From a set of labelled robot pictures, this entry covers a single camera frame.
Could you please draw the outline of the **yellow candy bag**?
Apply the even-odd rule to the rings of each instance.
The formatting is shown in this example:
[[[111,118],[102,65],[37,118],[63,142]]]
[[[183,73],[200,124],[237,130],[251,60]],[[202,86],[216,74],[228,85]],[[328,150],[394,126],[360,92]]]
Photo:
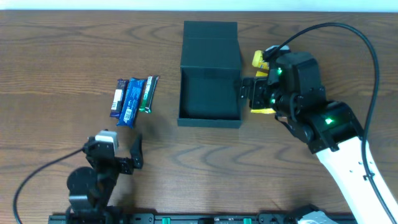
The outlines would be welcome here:
[[[257,71],[256,77],[267,77],[268,74],[266,72]],[[275,114],[275,111],[271,108],[263,108],[263,109],[251,109],[251,113],[255,114]]]

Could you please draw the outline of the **dark green box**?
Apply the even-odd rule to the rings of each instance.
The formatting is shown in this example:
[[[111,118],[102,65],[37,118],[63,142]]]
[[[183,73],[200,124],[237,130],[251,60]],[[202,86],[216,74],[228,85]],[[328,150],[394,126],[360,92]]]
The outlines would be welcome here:
[[[177,124],[240,128],[241,70],[236,22],[185,21]]]

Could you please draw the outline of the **blue snack bar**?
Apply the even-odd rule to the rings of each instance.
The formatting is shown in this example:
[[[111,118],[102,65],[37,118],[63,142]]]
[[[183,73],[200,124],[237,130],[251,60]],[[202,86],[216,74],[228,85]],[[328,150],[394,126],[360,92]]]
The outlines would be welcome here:
[[[129,126],[133,128],[145,82],[146,80],[136,78],[129,80],[117,126]]]

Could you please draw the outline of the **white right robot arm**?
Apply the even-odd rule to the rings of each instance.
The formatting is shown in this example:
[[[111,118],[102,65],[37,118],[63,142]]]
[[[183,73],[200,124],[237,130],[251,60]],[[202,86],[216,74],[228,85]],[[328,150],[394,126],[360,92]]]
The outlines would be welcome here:
[[[283,50],[267,59],[258,50],[252,65],[256,76],[241,87],[251,112],[286,118],[284,126],[326,167],[358,223],[396,221],[397,201],[369,148],[361,147],[364,129],[346,103],[326,98],[313,55]]]

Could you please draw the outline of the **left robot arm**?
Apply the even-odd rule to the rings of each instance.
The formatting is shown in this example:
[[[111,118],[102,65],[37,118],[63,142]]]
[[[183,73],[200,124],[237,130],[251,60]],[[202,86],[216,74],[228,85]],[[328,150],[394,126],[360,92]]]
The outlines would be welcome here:
[[[142,135],[134,138],[129,157],[116,157],[118,147],[118,134],[107,129],[83,145],[90,166],[74,170],[67,179],[67,223],[129,223],[129,216],[108,202],[119,175],[131,175],[143,167]]]

